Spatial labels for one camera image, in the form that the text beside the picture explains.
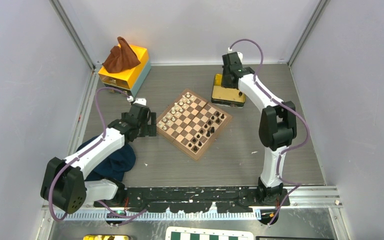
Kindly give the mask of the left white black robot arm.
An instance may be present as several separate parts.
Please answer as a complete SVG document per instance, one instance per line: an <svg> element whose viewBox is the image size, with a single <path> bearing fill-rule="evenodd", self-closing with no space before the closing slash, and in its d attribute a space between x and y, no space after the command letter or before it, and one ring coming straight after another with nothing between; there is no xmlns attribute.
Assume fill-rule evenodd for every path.
<svg viewBox="0 0 384 240"><path fill-rule="evenodd" d="M124 185L113 177L88 181L88 175L111 154L136 138L156 133L156 114L150 111L145 98L129 98L130 110L112 121L84 148L59 159L52 158L46 166L40 196L49 207L73 214L84 204L107 200L121 206L126 200Z"/></svg>

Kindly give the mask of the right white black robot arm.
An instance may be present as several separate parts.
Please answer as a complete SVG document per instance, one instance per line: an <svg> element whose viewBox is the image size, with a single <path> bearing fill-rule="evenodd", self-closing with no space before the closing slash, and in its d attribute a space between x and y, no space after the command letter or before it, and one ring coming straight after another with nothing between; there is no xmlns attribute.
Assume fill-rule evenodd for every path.
<svg viewBox="0 0 384 240"><path fill-rule="evenodd" d="M260 111L258 136L265 147L263 169L258 178L256 197L263 205L271 205L283 193L281 179L284 151L297 136L295 104L275 96L256 76L251 67L242 64L242 53L228 49L222 56L223 88L237 89Z"/></svg>

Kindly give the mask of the white chess piece row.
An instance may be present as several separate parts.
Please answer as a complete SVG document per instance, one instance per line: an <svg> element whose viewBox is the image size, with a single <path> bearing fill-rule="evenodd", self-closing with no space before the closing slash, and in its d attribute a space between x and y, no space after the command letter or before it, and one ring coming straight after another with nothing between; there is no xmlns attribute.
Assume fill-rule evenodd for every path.
<svg viewBox="0 0 384 240"><path fill-rule="evenodd" d="M181 133L198 114L201 100L194 94L186 92L176 101L168 112L163 115L157 126L165 132Z"/></svg>

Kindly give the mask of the wooden chess board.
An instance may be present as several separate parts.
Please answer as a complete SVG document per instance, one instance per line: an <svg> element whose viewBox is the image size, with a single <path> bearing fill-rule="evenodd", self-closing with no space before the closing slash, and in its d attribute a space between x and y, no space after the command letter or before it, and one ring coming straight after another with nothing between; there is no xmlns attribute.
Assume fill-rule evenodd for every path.
<svg viewBox="0 0 384 240"><path fill-rule="evenodd" d="M232 116L186 88L156 119L156 132L198 161Z"/></svg>

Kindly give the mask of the black chess piece cluster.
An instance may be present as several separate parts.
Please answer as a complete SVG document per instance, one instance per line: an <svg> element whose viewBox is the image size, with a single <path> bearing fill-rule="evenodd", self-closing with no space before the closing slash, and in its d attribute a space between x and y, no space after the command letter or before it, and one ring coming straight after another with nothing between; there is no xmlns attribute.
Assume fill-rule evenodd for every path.
<svg viewBox="0 0 384 240"><path fill-rule="evenodd" d="M219 116L216 116L215 112L208 117L206 122L198 117L191 121L189 126L192 127L192 129L189 133L193 134L193 137L187 144L189 149L195 154L200 151L202 147L209 142L210 137L216 132L225 119L225 114L219 112Z"/></svg>

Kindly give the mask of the green white chess mat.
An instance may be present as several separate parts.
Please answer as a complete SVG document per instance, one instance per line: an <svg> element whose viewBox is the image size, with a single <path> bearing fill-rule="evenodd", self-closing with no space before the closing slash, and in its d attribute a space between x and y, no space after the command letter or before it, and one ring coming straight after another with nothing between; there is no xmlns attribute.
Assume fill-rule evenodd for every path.
<svg viewBox="0 0 384 240"><path fill-rule="evenodd" d="M255 240L250 231L170 226L165 240Z"/></svg>

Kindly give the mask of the gold metal tray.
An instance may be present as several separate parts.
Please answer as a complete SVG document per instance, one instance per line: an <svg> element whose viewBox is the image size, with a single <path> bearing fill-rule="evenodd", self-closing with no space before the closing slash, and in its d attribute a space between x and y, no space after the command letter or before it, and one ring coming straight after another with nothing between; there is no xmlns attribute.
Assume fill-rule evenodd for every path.
<svg viewBox="0 0 384 240"><path fill-rule="evenodd" d="M221 83L222 74L215 74L211 102L219 106L243 108L246 102L246 96L238 89L222 87Z"/></svg>

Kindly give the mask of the yellow storage box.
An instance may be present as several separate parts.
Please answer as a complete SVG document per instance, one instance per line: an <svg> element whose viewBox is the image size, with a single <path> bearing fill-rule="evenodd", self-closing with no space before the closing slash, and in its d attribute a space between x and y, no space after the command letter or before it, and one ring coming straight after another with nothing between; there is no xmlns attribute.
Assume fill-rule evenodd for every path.
<svg viewBox="0 0 384 240"><path fill-rule="evenodd" d="M147 48L130 45L137 55L140 64L119 73L109 73L102 66L98 72L100 80L106 87L117 88L135 97L151 70L151 62Z"/></svg>

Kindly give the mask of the dark blue cloth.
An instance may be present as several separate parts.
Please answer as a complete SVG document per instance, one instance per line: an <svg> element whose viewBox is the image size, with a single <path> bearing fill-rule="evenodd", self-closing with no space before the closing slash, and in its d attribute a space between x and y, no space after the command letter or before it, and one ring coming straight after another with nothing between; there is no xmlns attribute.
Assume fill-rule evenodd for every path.
<svg viewBox="0 0 384 240"><path fill-rule="evenodd" d="M125 173L134 167L136 159L134 149L126 143L122 148L114 151L98 164L88 174L85 181L90 182L111 178L122 182Z"/></svg>

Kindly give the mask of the brown cloth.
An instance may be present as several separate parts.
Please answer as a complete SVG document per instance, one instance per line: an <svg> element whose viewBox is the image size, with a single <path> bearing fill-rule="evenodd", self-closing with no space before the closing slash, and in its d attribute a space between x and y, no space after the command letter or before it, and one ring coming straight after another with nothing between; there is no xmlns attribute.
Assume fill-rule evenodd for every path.
<svg viewBox="0 0 384 240"><path fill-rule="evenodd" d="M128 42L121 36L117 37L118 45L115 45L102 64L110 74L117 74L138 66L141 62Z"/></svg>

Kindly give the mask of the gold tin at bottom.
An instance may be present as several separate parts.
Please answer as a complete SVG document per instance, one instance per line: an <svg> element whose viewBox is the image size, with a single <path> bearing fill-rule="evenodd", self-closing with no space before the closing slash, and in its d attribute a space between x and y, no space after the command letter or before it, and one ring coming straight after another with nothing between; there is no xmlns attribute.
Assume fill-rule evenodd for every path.
<svg viewBox="0 0 384 240"><path fill-rule="evenodd" d="M112 235L112 234L90 234L83 237L83 240L131 240L128 235Z"/></svg>

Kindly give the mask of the black mounting base plate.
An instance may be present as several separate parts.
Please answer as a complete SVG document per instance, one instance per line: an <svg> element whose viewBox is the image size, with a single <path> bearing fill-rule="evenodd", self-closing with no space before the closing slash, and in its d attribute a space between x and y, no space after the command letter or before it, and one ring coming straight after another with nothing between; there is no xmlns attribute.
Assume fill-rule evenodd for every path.
<svg viewBox="0 0 384 240"><path fill-rule="evenodd" d="M143 209L148 213L207 213L212 205L219 214L250 213L253 207L277 208L287 194L284 188L280 195L263 199L260 191L258 186L126 187L103 202L111 209L135 213Z"/></svg>

